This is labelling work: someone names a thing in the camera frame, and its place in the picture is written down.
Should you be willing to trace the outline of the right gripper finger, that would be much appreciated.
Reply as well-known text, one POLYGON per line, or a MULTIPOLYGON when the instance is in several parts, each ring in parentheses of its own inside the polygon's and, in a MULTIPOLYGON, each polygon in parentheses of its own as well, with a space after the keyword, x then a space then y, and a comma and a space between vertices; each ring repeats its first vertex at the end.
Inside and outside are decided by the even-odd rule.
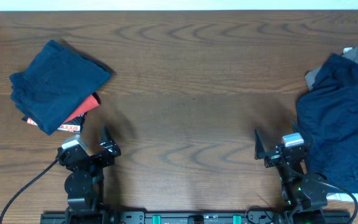
POLYGON ((258 131, 255 129, 255 159, 263 159, 265 157, 265 149, 258 131))
POLYGON ((304 129, 300 128, 299 125, 295 120, 291 121, 291 126, 294 133, 299 133, 300 136, 303 138, 304 142, 311 142, 312 136, 309 132, 305 131, 304 129))

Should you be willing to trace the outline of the navy blue denim shorts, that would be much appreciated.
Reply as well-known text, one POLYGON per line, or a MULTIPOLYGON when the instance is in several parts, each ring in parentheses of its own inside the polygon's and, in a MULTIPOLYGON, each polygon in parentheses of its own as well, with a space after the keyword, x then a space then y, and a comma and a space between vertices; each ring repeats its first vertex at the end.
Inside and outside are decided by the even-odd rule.
POLYGON ((50 40, 23 72, 10 76, 11 100, 51 135, 111 77, 99 63, 50 40))

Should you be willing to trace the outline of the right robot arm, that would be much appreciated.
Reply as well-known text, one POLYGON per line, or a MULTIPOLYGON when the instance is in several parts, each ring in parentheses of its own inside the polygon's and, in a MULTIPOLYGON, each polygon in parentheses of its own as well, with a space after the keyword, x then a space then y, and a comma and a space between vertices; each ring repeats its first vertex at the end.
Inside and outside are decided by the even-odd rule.
POLYGON ((312 145, 310 134, 292 122, 293 133, 282 137, 282 143, 266 151, 258 131, 255 132, 255 159, 262 159, 266 168, 278 170, 282 197, 288 207, 274 214, 274 223, 327 223, 323 207, 328 204, 327 190, 321 175, 306 174, 301 161, 312 145))

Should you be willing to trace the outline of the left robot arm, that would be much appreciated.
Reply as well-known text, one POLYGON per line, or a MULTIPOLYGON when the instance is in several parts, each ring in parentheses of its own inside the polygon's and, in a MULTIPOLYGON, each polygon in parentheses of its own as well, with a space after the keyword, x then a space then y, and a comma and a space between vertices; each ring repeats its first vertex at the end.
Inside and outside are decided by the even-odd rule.
POLYGON ((103 169, 114 165, 121 149, 107 127, 101 131, 99 145, 103 150, 89 155, 87 145, 77 134, 57 149, 57 162, 71 172, 64 185, 68 208, 62 213, 41 214, 40 223, 119 223, 119 214, 104 204, 103 169))

